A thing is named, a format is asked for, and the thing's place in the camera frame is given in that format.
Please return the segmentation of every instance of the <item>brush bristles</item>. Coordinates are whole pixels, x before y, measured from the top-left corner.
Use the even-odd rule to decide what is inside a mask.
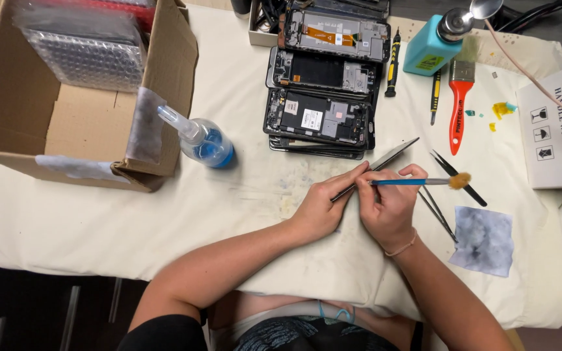
[[[465,188],[472,180],[472,176],[469,173],[463,172],[455,175],[454,177],[450,177],[450,188],[459,190]]]
[[[463,38],[461,51],[455,56],[455,60],[476,62],[478,59],[478,37],[468,35]]]

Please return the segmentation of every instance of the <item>bracelet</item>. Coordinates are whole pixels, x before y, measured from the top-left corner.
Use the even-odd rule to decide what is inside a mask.
[[[393,256],[395,256],[395,255],[398,255],[398,254],[400,254],[402,251],[407,250],[411,245],[413,245],[413,243],[415,242],[415,238],[417,238],[417,237],[418,237],[418,231],[415,230],[415,228],[413,228],[413,239],[411,239],[411,242],[410,242],[410,243],[406,244],[405,246],[402,246],[400,249],[394,251],[394,253],[387,253],[387,251],[385,251],[385,250],[383,250],[383,251],[385,252],[385,254],[386,254],[388,257],[393,257]]]

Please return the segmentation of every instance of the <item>blue paintbrush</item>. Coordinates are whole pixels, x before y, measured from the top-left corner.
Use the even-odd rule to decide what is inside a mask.
[[[372,186],[444,186],[459,190],[470,183],[472,176],[469,173],[459,173],[450,178],[428,178],[428,179],[388,179],[388,180],[369,180]]]

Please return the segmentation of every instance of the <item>hand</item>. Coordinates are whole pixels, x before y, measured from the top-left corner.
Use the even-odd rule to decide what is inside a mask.
[[[398,172],[401,176],[424,179],[426,171],[410,164]],[[413,228],[411,219],[419,186],[371,186],[368,180],[400,179],[388,169],[367,172],[356,179],[359,189],[359,208],[363,225],[386,252],[394,252],[411,242]]]
[[[312,184],[296,213],[288,220],[305,235],[301,238],[303,244],[321,239],[337,228],[344,207],[353,192],[349,191],[335,202],[331,202],[331,199],[353,184],[368,167],[369,164],[365,161],[351,171]]]

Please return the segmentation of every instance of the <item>white cable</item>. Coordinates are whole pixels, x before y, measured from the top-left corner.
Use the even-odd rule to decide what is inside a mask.
[[[500,40],[498,40],[498,36],[496,36],[496,32],[493,30],[493,27],[491,27],[491,23],[489,23],[488,20],[485,20],[485,24],[487,25],[487,28],[489,28],[489,32],[491,32],[491,35],[493,36],[493,39],[496,41],[496,44],[504,52],[504,55],[506,55],[506,57],[509,58],[509,60],[511,60],[511,62],[513,62],[515,67],[517,67],[525,76],[527,76],[528,79],[530,79],[533,82],[533,84],[535,84],[535,86],[537,88],[539,88],[539,90],[542,91],[542,93],[545,96],[550,98],[550,100],[554,101],[554,103],[557,104],[558,106],[562,107],[562,102],[558,101],[554,96],[552,96],[552,94],[550,94],[547,90],[545,90],[545,88],[541,84],[539,84],[539,82],[537,82],[537,80],[530,73],[528,73],[522,66],[519,65],[519,63],[517,63],[516,60],[514,60],[511,57],[511,55],[509,55],[508,52],[506,52],[506,50],[504,49],[504,46],[502,46],[502,44],[500,43]]]

